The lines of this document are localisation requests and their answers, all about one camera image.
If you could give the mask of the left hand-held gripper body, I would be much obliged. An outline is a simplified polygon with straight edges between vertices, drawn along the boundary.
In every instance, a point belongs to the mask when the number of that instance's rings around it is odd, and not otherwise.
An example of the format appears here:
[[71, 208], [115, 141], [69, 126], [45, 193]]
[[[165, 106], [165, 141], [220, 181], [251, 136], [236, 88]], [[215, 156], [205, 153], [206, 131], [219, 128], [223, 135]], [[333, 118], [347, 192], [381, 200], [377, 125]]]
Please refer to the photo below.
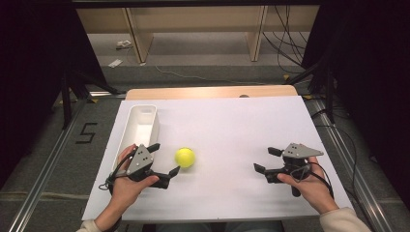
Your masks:
[[126, 171], [127, 176], [139, 182], [149, 176], [157, 176], [159, 180], [151, 185], [151, 188], [167, 189], [169, 186], [168, 174], [157, 173], [151, 169], [154, 163], [153, 153], [149, 153], [143, 144], [139, 145], [137, 149], [132, 152], [132, 160]]

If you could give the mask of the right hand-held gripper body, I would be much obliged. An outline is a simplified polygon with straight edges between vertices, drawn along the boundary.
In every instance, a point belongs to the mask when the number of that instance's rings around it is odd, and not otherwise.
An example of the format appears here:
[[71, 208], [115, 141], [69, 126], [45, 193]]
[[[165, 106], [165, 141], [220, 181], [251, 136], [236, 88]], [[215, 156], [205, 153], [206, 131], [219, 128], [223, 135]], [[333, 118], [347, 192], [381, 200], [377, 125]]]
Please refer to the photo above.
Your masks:
[[308, 158], [323, 156], [322, 151], [309, 148], [306, 145], [290, 143], [280, 156], [284, 165], [280, 169], [268, 169], [264, 175], [268, 183], [279, 183], [278, 174], [290, 175], [296, 182], [304, 180], [310, 171]]

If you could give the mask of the yellow ball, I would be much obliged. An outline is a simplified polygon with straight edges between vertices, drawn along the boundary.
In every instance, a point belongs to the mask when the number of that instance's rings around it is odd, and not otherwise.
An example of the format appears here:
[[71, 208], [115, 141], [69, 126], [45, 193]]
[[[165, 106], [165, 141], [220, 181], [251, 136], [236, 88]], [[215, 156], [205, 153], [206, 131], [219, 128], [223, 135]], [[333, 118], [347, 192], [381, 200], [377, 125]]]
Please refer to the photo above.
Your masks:
[[195, 162], [195, 153], [190, 148], [180, 148], [174, 156], [177, 164], [183, 168], [190, 167]]

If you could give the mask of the white plastic bin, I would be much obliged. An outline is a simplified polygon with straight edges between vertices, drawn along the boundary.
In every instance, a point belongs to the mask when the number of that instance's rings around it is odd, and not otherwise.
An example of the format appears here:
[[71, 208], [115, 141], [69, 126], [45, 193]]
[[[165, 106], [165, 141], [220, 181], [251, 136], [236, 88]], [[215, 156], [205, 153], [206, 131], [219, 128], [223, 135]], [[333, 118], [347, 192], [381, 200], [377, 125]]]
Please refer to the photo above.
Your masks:
[[124, 131], [117, 149], [120, 155], [128, 146], [143, 144], [149, 147], [158, 141], [160, 130], [157, 108], [150, 104], [133, 105], [129, 110]]

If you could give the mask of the person's left hand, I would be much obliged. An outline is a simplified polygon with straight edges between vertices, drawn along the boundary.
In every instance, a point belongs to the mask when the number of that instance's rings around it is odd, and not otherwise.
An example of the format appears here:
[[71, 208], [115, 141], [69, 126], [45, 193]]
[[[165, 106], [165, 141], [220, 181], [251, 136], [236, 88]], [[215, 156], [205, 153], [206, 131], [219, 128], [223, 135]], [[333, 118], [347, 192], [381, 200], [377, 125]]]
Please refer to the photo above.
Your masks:
[[120, 177], [114, 181], [114, 188], [108, 207], [125, 211], [137, 199], [138, 195], [146, 188], [159, 180], [157, 176], [149, 176], [142, 181], [135, 182], [128, 177]]

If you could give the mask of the person's right hand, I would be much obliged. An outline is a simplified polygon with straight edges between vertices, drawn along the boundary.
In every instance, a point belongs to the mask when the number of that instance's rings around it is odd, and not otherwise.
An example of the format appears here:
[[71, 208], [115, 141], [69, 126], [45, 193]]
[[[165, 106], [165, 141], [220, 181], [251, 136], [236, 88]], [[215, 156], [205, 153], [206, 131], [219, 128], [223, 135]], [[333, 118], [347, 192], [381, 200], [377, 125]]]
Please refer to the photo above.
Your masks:
[[330, 195], [327, 186], [317, 177], [309, 175], [300, 182], [296, 182], [290, 175], [278, 174], [278, 179], [296, 188], [309, 205], [320, 215], [338, 210], [338, 205]]

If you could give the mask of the white board sheet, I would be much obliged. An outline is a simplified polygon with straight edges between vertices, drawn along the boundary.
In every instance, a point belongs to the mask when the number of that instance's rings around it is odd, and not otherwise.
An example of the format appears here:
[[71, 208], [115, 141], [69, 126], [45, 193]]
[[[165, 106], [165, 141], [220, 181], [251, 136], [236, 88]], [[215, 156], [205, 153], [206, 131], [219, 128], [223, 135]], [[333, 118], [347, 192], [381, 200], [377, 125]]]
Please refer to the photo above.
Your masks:
[[153, 170], [176, 165], [181, 147], [194, 150], [193, 166], [183, 168], [166, 189], [147, 188], [123, 218], [148, 223], [216, 222], [315, 216], [290, 186], [270, 184], [256, 164], [281, 168], [268, 153], [290, 143], [316, 150], [324, 145], [299, 96], [154, 101], [160, 122]]

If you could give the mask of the black tripod stand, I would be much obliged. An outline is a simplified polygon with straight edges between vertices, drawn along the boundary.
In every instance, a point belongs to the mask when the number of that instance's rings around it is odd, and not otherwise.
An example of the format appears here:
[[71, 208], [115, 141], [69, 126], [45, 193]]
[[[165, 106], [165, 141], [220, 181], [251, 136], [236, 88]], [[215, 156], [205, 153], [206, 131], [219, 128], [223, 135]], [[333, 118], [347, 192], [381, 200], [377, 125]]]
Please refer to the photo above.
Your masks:
[[335, 122], [333, 114], [333, 99], [334, 99], [334, 77], [329, 63], [324, 60], [320, 60], [316, 64], [312, 65], [310, 68], [304, 72], [296, 75], [295, 77], [288, 78], [284, 84], [294, 85], [308, 76], [312, 76], [308, 90], [312, 94], [319, 93], [322, 89], [325, 90], [326, 104], [325, 113], [329, 118], [330, 122], [333, 124]]
[[64, 109], [64, 129], [68, 127], [73, 117], [71, 93], [74, 93], [78, 99], [88, 99], [91, 94], [86, 87], [87, 84], [95, 85], [112, 95], [124, 94], [124, 91], [120, 91], [109, 86], [106, 82], [102, 81], [99, 78], [78, 70], [66, 69], [61, 78], [61, 96]]

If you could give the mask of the wooden shelf unit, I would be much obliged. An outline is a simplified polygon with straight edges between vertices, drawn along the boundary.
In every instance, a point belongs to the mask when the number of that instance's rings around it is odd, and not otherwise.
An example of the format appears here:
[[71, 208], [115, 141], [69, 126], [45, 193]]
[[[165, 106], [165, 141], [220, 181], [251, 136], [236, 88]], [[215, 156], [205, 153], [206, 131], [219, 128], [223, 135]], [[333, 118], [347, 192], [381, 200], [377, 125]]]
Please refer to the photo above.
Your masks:
[[243, 32], [249, 58], [255, 62], [264, 32], [309, 32], [318, 10], [317, 6], [164, 7], [77, 13], [88, 34], [129, 34], [138, 63], [146, 61], [156, 33], [186, 32]]

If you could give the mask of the aluminium floor rail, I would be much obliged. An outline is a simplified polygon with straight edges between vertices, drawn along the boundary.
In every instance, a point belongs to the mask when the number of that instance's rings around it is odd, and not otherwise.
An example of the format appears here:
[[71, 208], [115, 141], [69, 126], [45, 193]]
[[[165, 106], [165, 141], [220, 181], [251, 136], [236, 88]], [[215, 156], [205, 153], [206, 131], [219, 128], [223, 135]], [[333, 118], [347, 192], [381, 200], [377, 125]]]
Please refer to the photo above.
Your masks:
[[58, 163], [69, 137], [73, 131], [75, 121], [78, 115], [83, 110], [86, 105], [86, 100], [78, 100], [73, 107], [73, 116], [67, 123], [67, 125], [60, 132], [56, 143], [53, 146], [48, 158], [37, 177], [34, 185], [31, 187], [30, 191], [26, 194], [24, 201], [22, 202], [19, 210], [17, 211], [13, 223], [11, 224], [8, 232], [23, 232], [33, 215], [33, 212], [41, 198], [41, 195], [48, 183], [48, 180], [53, 173], [56, 164]]
[[393, 232], [385, 210], [376, 198], [370, 177], [380, 177], [372, 161], [361, 155], [363, 143], [349, 125], [331, 123], [322, 101], [306, 101], [307, 110], [333, 162], [354, 209], [372, 232]]

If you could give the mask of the short aluminium rail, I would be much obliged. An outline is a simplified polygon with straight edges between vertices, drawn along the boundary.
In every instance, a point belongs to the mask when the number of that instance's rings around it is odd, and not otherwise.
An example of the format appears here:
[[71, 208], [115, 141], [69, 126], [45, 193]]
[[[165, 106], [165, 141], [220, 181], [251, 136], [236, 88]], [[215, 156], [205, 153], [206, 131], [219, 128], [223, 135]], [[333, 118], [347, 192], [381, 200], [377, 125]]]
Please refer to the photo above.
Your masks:
[[124, 99], [126, 94], [113, 94], [106, 91], [91, 91], [90, 92], [91, 98], [120, 98]]

